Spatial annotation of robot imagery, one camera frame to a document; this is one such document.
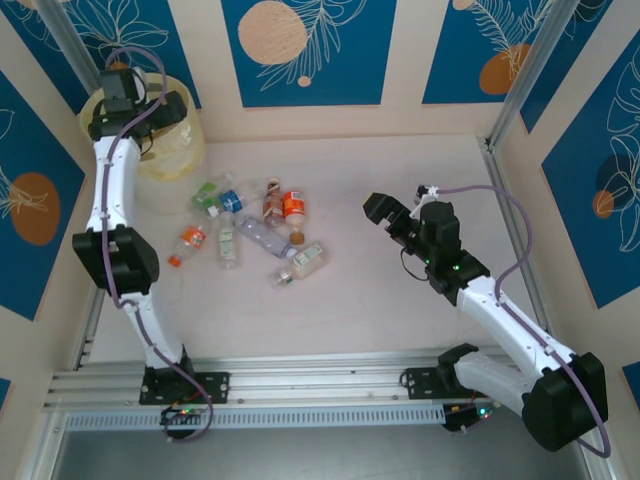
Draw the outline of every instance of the orange label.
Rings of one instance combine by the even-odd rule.
[[[180,235],[185,242],[189,242],[196,248],[200,248],[202,246],[202,242],[207,236],[202,232],[202,230],[196,227],[187,227],[182,235]]]
[[[304,197],[300,192],[288,192],[284,194],[284,216],[293,214],[304,215]]]

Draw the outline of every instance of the gray floor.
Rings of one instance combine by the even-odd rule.
[[[67,434],[57,480],[485,480],[588,478],[574,447],[540,448],[497,412],[468,436],[440,426],[211,431],[187,445],[158,432]]]

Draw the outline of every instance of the plastic container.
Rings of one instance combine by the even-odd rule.
[[[235,268],[238,266],[238,239],[235,217],[231,212],[222,212],[219,218],[218,263],[225,269]]]
[[[304,280],[329,263],[327,251],[319,244],[314,243],[296,254],[288,267],[281,268],[271,275],[271,284],[276,288],[289,285],[293,280]]]
[[[230,173],[223,173],[212,178],[200,187],[198,193],[191,197],[191,204],[196,210],[207,212],[210,216],[217,217],[224,212],[222,202],[218,197],[221,193],[231,188],[234,179],[234,176]]]
[[[274,230],[270,230],[260,220],[247,216],[239,220],[236,228],[247,238],[262,245],[267,252],[278,258],[291,258],[298,253],[291,243]]]
[[[293,245],[304,243],[302,225],[306,220],[304,196],[298,190],[292,190],[284,194],[284,220],[291,227],[289,240]]]
[[[147,73],[150,84],[149,99],[159,95],[162,77]],[[158,130],[153,135],[153,146],[146,140],[144,152],[136,176],[136,199],[149,210],[161,214],[180,213],[187,210],[193,192],[202,185],[207,175],[205,145],[202,127],[189,89],[175,78],[168,77],[168,91],[180,94],[187,106],[187,116],[181,122]],[[78,115],[82,131],[91,141],[87,128],[91,123],[95,106],[104,98],[102,89],[94,93]]]
[[[273,177],[267,184],[267,195],[264,197],[262,218],[267,227],[278,228],[284,223],[284,204],[280,192],[280,179]]]
[[[211,218],[206,214],[194,211],[192,218],[173,246],[169,263],[179,268],[186,259],[193,257],[207,239],[211,231],[211,223]]]
[[[227,212],[236,213],[256,200],[262,200],[264,190],[256,182],[243,182],[233,190],[220,195],[222,206]]]

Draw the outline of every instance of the plastic bottle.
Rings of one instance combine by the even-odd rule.
[[[304,208],[304,197],[302,192],[293,190],[284,194],[284,220],[293,230],[289,236],[289,240],[293,245],[302,245],[304,243],[304,233],[302,233],[302,224],[306,219]]]
[[[220,231],[218,232],[218,263],[222,268],[230,269],[238,266],[236,235],[233,213],[222,212],[220,214]]]
[[[187,258],[193,257],[211,231],[211,218],[205,213],[194,211],[189,224],[176,240],[169,263],[178,268]]]
[[[280,179],[273,177],[267,184],[267,196],[264,197],[262,218],[267,227],[277,228],[284,223],[284,206],[280,192]]]
[[[278,258],[291,258],[298,253],[298,250],[286,238],[276,231],[270,230],[254,217],[244,217],[239,224],[236,224],[236,228],[244,236],[262,245],[262,248]]]
[[[281,288],[289,285],[294,279],[304,280],[327,263],[329,263],[329,257],[326,250],[319,243],[314,243],[296,254],[288,267],[273,273],[270,280],[274,287]]]
[[[223,173],[205,183],[198,193],[191,197],[191,204],[196,210],[208,212],[212,217],[217,217],[224,212],[222,202],[218,198],[222,193],[228,191],[234,182],[231,173]]]
[[[263,197],[264,190],[256,182],[243,182],[233,190],[220,195],[220,201],[227,212],[236,213]]]

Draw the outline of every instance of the yellow bin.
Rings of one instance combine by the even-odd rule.
[[[147,82],[160,89],[162,77],[147,73]],[[200,119],[189,89],[175,78],[168,77],[168,91],[176,91],[187,105],[187,116],[176,125],[159,130],[153,135],[153,146],[140,159],[136,177],[136,198],[150,210],[172,214],[184,212],[191,196],[202,186],[208,174],[205,145]],[[159,92],[149,92],[155,99]],[[78,115],[80,127],[87,138],[93,109],[104,98],[102,90],[94,93]],[[145,140],[142,151],[150,142]]]

